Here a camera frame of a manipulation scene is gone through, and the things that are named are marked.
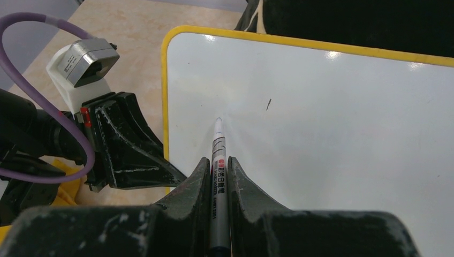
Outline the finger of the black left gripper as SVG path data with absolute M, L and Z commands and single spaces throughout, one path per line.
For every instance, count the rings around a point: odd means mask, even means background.
M 97 108 L 108 131 L 107 144 L 113 155 L 113 170 L 119 189 L 177 186 L 187 177 L 164 156 L 157 156 L 126 123 L 118 103 Z
M 157 156 L 164 156 L 163 144 L 148 126 L 141 110 L 137 97 L 133 93 L 119 92 L 113 96 L 119 104 L 120 112 L 125 117 L 126 123 L 150 150 Z

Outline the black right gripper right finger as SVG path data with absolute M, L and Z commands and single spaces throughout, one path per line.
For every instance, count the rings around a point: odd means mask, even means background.
M 228 159 L 234 256 L 419 256 L 405 225 L 382 211 L 290 210 Z

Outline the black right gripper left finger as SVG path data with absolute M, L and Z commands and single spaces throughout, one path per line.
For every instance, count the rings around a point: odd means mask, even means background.
M 34 207 L 12 224 L 1 256 L 205 256 L 210 162 L 151 205 Z

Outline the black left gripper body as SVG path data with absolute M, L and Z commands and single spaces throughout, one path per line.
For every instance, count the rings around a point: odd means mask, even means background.
M 119 189 L 120 180 L 114 174 L 113 155 L 107 144 L 108 131 L 102 127 L 103 118 L 97 115 L 97 108 L 103 107 L 107 101 L 113 100 L 117 93 L 107 93 L 81 104 L 73 115 L 77 128 L 86 136 L 91 144 L 95 161 L 87 173 L 86 185 L 92 192 L 100 192 L 104 187 Z

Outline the white marker pen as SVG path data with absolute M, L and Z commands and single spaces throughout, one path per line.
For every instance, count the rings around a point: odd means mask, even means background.
M 227 160 L 223 121 L 217 118 L 211 155 L 211 207 L 208 256 L 231 256 Z

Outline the white whiteboard yellow frame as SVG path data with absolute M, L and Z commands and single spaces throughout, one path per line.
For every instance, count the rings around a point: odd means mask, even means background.
M 165 157 L 226 151 L 291 209 L 380 210 L 453 256 L 453 59 L 178 26 L 161 49 Z

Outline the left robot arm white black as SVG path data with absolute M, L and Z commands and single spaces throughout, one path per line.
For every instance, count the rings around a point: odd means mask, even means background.
M 186 179 L 164 158 L 163 144 L 148 127 L 133 93 L 107 93 L 64 115 L 92 144 L 95 164 L 86 184 L 127 190 L 177 186 Z M 28 175 L 57 177 L 63 169 L 42 160 L 62 157 L 81 165 L 86 154 L 76 139 L 44 110 L 1 91 L 1 167 Z

